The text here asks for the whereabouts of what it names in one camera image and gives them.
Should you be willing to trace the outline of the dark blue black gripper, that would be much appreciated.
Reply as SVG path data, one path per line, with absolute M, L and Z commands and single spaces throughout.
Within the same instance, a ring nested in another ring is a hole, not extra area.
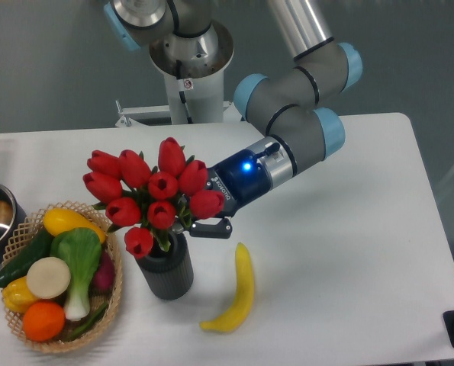
M 296 172 L 296 164 L 288 149 L 270 136 L 211 166 L 208 168 L 207 189 L 224 196 L 224 207 L 216 214 L 222 218 L 193 222 L 189 235 L 229 239 L 233 232 L 229 217 L 293 178 Z

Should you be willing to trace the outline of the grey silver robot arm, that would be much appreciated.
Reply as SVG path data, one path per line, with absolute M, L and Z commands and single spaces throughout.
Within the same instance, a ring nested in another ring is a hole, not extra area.
M 207 188 L 224 196 L 215 225 L 175 223 L 174 233 L 227 238 L 230 218 L 248 203 L 328 158 L 345 141 L 339 117 L 319 103 L 356 83 L 362 60 L 333 39 L 314 1 L 270 1 L 295 67 L 279 80 L 260 74 L 237 86 L 233 102 L 262 139 L 208 171 Z M 174 124 L 219 122 L 224 70 L 233 58 L 229 31 L 209 1 L 109 1 L 105 15 L 129 50 L 147 47 L 163 74 Z

